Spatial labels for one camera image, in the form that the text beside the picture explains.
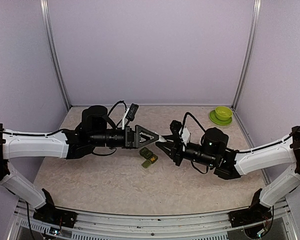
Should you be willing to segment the white pill bottle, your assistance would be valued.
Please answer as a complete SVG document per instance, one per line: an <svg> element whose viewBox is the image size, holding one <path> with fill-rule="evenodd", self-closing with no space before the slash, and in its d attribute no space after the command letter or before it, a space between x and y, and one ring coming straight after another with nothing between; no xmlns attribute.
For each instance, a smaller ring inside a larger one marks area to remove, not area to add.
<svg viewBox="0 0 300 240"><path fill-rule="evenodd" d="M166 140L163 136L161 136L161 135L158 136L157 142L165 143L166 141L167 141L167 140Z"/></svg>

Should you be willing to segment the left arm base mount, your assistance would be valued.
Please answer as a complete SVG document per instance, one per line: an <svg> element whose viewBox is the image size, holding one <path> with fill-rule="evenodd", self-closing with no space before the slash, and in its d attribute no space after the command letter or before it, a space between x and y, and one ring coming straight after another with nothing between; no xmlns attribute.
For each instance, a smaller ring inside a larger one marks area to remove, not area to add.
<svg viewBox="0 0 300 240"><path fill-rule="evenodd" d="M58 208L47 208L36 210L33 218L44 223L56 225L59 227L74 228L78 214L74 211Z"/></svg>

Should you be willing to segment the green weekly pill organizer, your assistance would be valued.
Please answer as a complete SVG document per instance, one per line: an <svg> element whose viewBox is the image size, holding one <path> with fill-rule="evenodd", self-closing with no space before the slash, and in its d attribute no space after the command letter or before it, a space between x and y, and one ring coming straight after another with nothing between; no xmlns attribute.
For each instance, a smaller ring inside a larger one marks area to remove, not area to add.
<svg viewBox="0 0 300 240"><path fill-rule="evenodd" d="M141 166L145 169L147 169L149 166L151 166L158 160L158 156L154 154L151 150L149 150L147 147L143 147L139 151L139 154L145 159L145 161L141 164Z"/></svg>

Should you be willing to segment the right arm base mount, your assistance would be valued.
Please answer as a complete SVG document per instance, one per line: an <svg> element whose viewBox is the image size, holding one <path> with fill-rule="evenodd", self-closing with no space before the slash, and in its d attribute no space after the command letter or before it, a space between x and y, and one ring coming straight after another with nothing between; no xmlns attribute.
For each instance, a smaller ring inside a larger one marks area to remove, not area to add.
<svg viewBox="0 0 300 240"><path fill-rule="evenodd" d="M272 218L272 212L267 209L263 210L251 210L249 208L235 210L228 213L229 221L232 228L250 225L258 222L265 221Z"/></svg>

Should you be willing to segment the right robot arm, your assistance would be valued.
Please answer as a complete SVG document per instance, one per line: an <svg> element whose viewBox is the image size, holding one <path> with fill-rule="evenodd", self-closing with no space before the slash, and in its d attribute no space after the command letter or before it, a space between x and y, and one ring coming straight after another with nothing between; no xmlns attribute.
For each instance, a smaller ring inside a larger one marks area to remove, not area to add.
<svg viewBox="0 0 300 240"><path fill-rule="evenodd" d="M260 169L289 165L270 185L254 193L245 212L250 222L258 221L277 200L300 185L300 126L277 141L248 150L228 148L229 136L216 127L207 129L199 144L190 142L191 135L184 133L185 127L179 121L172 121L170 130L171 134L155 145L176 166L186 159L210 168L221 179L232 180Z"/></svg>

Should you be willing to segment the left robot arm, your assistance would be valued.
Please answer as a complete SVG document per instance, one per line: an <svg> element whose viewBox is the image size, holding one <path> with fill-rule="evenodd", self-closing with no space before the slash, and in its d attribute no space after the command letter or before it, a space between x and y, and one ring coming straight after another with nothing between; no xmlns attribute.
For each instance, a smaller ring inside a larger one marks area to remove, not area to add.
<svg viewBox="0 0 300 240"><path fill-rule="evenodd" d="M4 129L0 123L0 185L27 201L36 212L53 223L60 218L51 195L36 187L9 162L21 157L54 157L75 160L93 154L96 147L139 149L159 140L159 135L140 125L117 128L102 105L93 105L81 115L74 129L50 133Z"/></svg>

